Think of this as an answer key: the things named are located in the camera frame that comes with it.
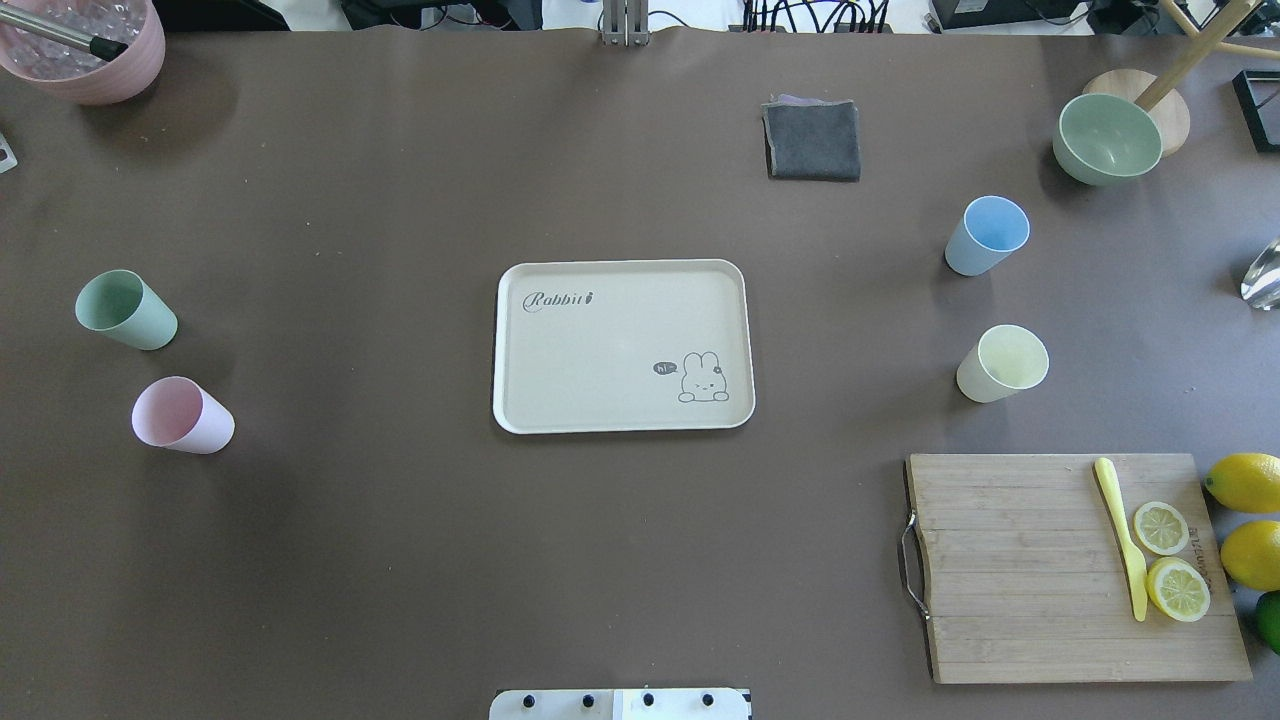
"green cup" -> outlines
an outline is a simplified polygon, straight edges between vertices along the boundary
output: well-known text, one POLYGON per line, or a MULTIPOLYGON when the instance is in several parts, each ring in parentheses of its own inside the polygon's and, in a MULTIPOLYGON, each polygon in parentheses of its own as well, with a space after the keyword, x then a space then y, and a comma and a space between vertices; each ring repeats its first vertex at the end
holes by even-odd
POLYGON ((76 299, 76 319, 138 350, 164 347, 178 333, 173 310, 131 270, 110 270, 91 279, 76 299))
POLYGON ((1115 184, 1156 167, 1164 145, 1146 110, 1115 95, 1080 95, 1062 108, 1053 156, 1085 184, 1115 184))

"pink bowl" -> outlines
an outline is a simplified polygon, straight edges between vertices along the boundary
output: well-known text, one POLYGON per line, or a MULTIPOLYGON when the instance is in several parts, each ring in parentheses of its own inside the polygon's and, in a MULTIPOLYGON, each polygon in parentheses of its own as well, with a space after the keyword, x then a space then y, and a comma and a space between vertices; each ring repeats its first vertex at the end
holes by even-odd
MULTIPOLYGON (((51 0, 6 1, 24 10, 44 13, 51 0)), ((160 74, 160 65, 164 64, 164 28, 160 27, 160 18, 151 0, 147 0, 147 17, 142 22, 142 31, 129 44, 129 49, 101 68, 81 76, 65 79, 36 79, 24 74, 9 59, 9 45, 14 37, 13 28, 0 29, 0 65, 50 95, 81 105, 109 105, 128 100, 146 90, 160 74)))

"cutting board handle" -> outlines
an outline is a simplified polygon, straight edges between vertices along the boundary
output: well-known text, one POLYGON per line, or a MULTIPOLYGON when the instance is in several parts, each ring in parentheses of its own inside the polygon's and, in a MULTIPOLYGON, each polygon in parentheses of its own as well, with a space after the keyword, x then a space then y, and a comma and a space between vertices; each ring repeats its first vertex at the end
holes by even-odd
MULTIPOLYGON (((915 529, 915 519, 916 519, 915 509, 913 507, 911 509, 911 514, 908 515, 908 518, 906 518, 906 527, 902 528, 902 537, 900 537, 899 541, 897 541, 897 550, 899 550, 899 553, 901 553, 901 556, 902 556, 902 587, 906 588, 906 594, 911 596, 911 600, 915 601, 915 607, 916 607, 916 610, 920 611, 920 618, 925 623, 928 623, 929 619, 932 618, 932 615, 929 615, 929 606, 924 605, 924 601, 920 600, 920 597, 924 594, 924 588, 923 587, 920 588, 920 593, 919 594, 916 594, 915 589, 911 588, 910 562, 908 562, 908 559, 906 559, 906 536, 911 534, 911 530, 915 529)), ((922 569, 920 570, 920 584, 923 585, 923 583, 924 583, 924 570, 922 569)))

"pink cup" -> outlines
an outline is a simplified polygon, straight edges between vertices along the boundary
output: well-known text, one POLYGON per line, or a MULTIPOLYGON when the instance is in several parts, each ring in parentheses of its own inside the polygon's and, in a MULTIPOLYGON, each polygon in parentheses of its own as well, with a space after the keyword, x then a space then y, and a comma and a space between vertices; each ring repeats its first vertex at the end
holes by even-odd
MULTIPOLYGON (((42 14, 54 0, 5 1, 15 8, 42 14)), ((18 36, 17 31, 8 26, 0 26, 0 67, 50 95, 81 105, 109 105, 128 100, 146 90, 160 74, 160 65, 164 64, 164 28, 160 27, 160 17, 156 15, 151 0, 146 0, 146 4, 147 17, 142 23, 142 31, 129 44, 129 49, 96 70, 65 79, 36 79, 24 74, 9 59, 9 46, 17 42, 18 36)))
POLYGON ((159 379, 133 404, 133 434, 166 450, 209 455, 230 442, 236 419, 193 380, 159 379))

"lemon slice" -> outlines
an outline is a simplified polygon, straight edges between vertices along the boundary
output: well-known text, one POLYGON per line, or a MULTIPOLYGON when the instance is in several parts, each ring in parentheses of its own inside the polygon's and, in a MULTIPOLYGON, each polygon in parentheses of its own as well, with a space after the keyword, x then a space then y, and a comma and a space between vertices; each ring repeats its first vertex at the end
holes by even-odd
POLYGON ((1161 612, 1183 623, 1194 623, 1208 612, 1208 584, 1179 557, 1161 557, 1151 564, 1147 597, 1161 612))
POLYGON ((1165 502, 1148 502, 1139 507, 1133 514, 1133 529, 1138 542, 1156 555, 1176 555, 1190 539, 1187 519, 1165 502))

